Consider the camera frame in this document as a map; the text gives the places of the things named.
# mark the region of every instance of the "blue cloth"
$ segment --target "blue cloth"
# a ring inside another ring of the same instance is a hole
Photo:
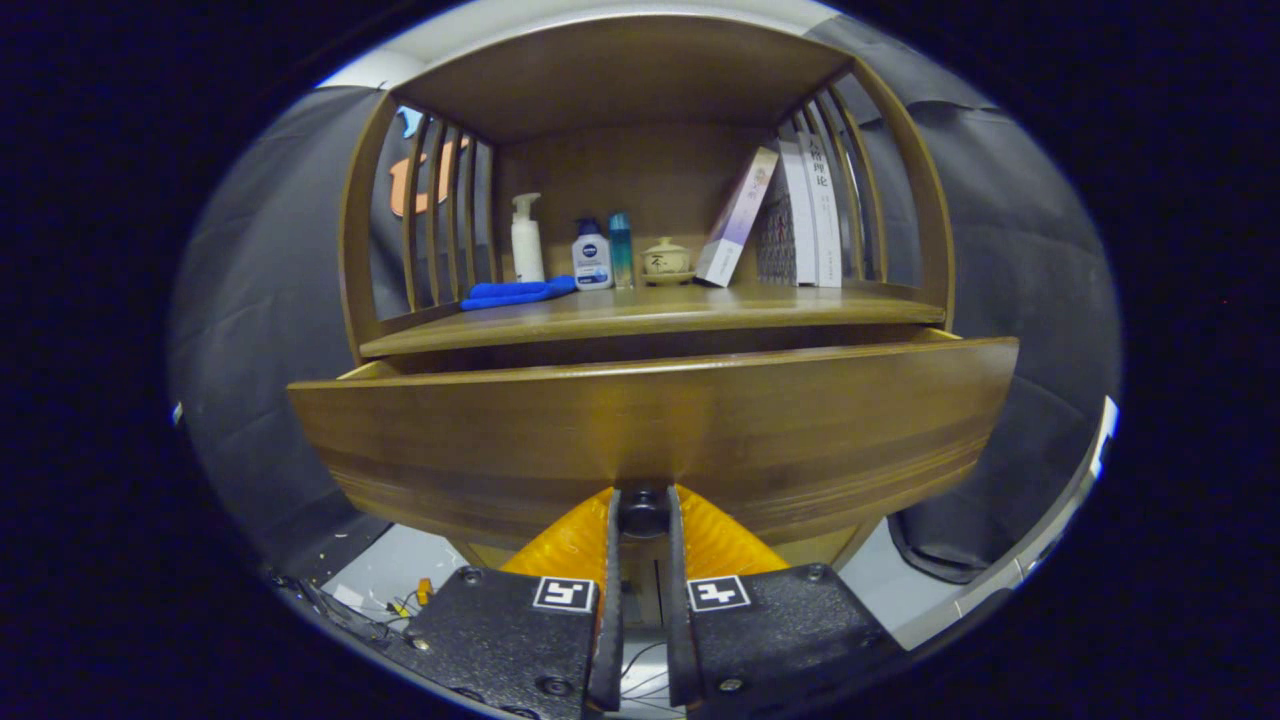
[[[550,300],[577,290],[572,275],[561,275],[544,283],[476,283],[471,297],[460,305],[463,310],[483,310],[500,305],[522,305]]]

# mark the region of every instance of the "white book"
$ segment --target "white book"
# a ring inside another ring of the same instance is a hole
[[[814,268],[818,287],[840,287],[840,210],[836,191],[831,186],[831,163],[822,149],[822,141],[812,133],[796,133],[804,151],[805,178],[813,201],[813,225],[817,245]]]
[[[781,173],[774,183],[783,202],[791,205],[791,241],[795,243],[795,284],[818,282],[818,247],[813,232],[813,202],[805,178],[805,156],[800,143],[778,138]]]

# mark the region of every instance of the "drawer front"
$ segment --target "drawer front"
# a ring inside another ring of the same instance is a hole
[[[771,544],[906,507],[973,468],[1015,338],[296,383],[366,512],[518,548],[608,484],[675,480]]]

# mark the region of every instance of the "saucer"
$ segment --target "saucer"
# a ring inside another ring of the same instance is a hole
[[[640,278],[649,284],[680,284],[694,279],[696,273],[663,273],[658,275],[650,275],[649,273],[640,273]]]

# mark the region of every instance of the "wooden shelf board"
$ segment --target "wooden shelf board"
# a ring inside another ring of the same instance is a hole
[[[942,323],[911,287],[842,288],[767,284],[640,287],[573,292],[529,305],[457,313],[360,346],[365,357],[462,347],[692,331],[794,325]]]
[[[723,18],[605,18],[481,47],[392,94],[499,145],[618,124],[772,127],[849,61]]]

